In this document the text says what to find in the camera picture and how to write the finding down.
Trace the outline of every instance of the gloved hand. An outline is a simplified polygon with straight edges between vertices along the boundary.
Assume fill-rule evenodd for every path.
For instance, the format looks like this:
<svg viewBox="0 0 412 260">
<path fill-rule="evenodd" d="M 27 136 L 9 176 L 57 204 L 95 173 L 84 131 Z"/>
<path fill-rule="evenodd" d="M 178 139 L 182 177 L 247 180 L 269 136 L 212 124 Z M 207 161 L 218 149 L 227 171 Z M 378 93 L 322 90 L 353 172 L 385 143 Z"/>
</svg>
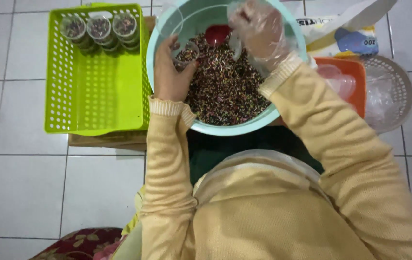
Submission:
<svg viewBox="0 0 412 260">
<path fill-rule="evenodd" d="M 197 62 L 192 62 L 181 73 L 177 72 L 171 59 L 177 38 L 177 35 L 172 35 L 165 39 L 159 45 L 155 58 L 155 97 L 174 102 L 185 101 L 198 67 Z"/>
<path fill-rule="evenodd" d="M 236 30 L 248 53 L 269 72 L 288 57 L 281 13 L 268 3 L 248 0 L 228 14 L 229 26 Z"/>
</svg>

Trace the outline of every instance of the sleeve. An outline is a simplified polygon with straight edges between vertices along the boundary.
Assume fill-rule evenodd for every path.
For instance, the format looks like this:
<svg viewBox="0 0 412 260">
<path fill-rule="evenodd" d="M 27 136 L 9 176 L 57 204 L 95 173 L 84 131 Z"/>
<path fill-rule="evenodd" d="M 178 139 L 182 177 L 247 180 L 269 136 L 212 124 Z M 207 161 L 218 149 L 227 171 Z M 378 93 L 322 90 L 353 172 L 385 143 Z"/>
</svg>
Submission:
<svg viewBox="0 0 412 260">
<path fill-rule="evenodd" d="M 260 86 L 325 172 L 319 185 L 378 259 L 412 259 L 412 197 L 391 147 L 295 53 Z"/>
<path fill-rule="evenodd" d="M 196 200 L 186 131 L 195 115 L 181 102 L 150 98 L 142 222 L 142 259 L 180 259 Z"/>
</svg>

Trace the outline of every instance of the red plastic spoon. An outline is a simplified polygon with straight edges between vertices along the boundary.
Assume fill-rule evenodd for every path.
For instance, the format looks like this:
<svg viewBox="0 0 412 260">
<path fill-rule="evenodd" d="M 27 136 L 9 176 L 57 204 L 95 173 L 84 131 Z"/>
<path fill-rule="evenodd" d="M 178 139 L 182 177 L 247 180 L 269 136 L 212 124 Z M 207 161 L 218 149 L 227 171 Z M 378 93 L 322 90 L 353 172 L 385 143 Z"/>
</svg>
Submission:
<svg viewBox="0 0 412 260">
<path fill-rule="evenodd" d="M 206 29 L 205 39 L 211 46 L 220 46 L 226 41 L 232 29 L 228 25 L 212 25 Z"/>
</svg>

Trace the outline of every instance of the orange tray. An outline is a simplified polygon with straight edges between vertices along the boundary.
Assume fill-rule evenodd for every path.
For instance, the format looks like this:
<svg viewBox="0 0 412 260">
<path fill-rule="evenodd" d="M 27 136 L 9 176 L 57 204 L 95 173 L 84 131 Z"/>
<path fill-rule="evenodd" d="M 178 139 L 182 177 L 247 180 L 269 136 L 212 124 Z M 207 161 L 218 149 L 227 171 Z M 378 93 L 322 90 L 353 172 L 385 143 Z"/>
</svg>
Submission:
<svg viewBox="0 0 412 260">
<path fill-rule="evenodd" d="M 365 118 L 365 104 L 366 104 L 366 72 L 365 67 L 360 62 L 335 59 L 328 57 L 315 58 L 318 65 L 331 64 L 338 67 L 342 74 L 351 75 L 355 78 L 355 89 L 351 97 L 347 100 L 348 103 L 355 106 L 357 113 L 361 118 Z"/>
</svg>

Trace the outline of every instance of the dark green cloth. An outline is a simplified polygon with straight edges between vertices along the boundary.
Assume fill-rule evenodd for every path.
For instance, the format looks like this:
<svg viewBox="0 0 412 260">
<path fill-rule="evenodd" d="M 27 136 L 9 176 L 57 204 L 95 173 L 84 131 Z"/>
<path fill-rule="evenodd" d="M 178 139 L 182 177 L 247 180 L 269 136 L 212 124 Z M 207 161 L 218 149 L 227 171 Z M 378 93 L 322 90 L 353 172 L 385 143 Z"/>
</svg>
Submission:
<svg viewBox="0 0 412 260">
<path fill-rule="evenodd" d="M 324 171 L 301 139 L 284 126 L 267 126 L 239 136 L 210 136 L 189 130 L 186 136 L 192 185 L 225 158 L 250 149 L 278 151 L 307 163 L 320 174 Z"/>
</svg>

